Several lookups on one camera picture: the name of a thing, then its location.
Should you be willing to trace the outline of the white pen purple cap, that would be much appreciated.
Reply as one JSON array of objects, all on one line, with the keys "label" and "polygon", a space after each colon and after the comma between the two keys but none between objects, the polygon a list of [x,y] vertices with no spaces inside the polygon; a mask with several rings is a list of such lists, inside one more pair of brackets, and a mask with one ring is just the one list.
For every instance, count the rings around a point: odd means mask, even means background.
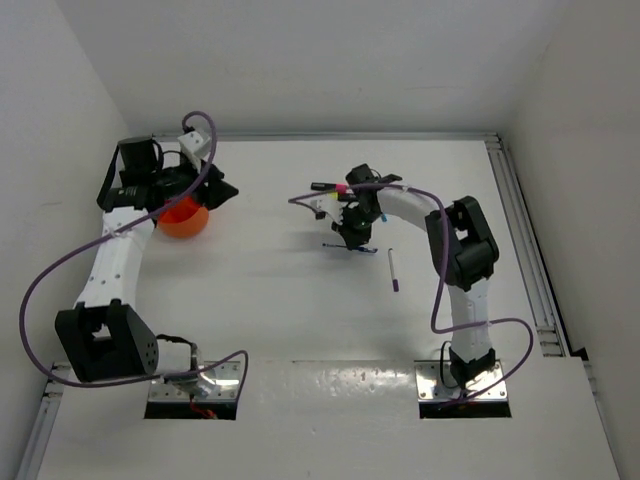
[{"label": "white pen purple cap", "polygon": [[395,260],[394,260],[395,257],[394,257],[393,248],[388,249],[387,257],[388,257],[389,270],[390,270],[390,276],[391,276],[392,290],[394,293],[399,293],[400,287],[399,287],[399,280],[396,275]]}]

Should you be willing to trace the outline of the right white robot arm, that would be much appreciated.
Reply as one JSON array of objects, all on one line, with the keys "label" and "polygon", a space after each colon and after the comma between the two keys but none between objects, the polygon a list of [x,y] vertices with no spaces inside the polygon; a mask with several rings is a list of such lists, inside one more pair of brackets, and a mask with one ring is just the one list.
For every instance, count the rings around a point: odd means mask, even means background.
[{"label": "right white robot arm", "polygon": [[399,183],[395,174],[377,177],[362,164],[337,184],[338,216],[332,229],[349,250],[369,242],[373,223],[397,217],[427,234],[431,258],[448,292],[452,334],[450,372],[465,387],[496,360],[489,334],[488,287],[499,249],[476,198],[465,196],[445,207],[433,194]]}]

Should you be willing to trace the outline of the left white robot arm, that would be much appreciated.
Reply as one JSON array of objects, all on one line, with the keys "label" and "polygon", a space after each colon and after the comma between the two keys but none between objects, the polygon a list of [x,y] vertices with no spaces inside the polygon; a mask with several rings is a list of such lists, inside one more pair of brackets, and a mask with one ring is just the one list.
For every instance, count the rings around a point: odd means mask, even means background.
[{"label": "left white robot arm", "polygon": [[135,310],[143,253],[155,230],[179,240],[201,233],[212,210],[238,189],[206,163],[213,140],[192,130],[178,138],[179,162],[167,166],[151,136],[120,141],[97,197],[102,234],[89,278],[55,330],[84,383],[151,375],[159,362],[155,334]]}]

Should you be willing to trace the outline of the blue ballpoint pen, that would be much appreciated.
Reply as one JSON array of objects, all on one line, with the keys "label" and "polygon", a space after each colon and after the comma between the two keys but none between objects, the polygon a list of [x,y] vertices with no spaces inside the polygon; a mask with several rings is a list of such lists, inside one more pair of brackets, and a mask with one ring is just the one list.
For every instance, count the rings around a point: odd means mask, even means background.
[{"label": "blue ballpoint pen", "polygon": [[359,252],[359,253],[365,253],[365,254],[376,254],[378,252],[378,248],[370,248],[365,246],[348,247],[346,245],[340,245],[335,243],[322,243],[322,247],[343,249],[350,252]]}]

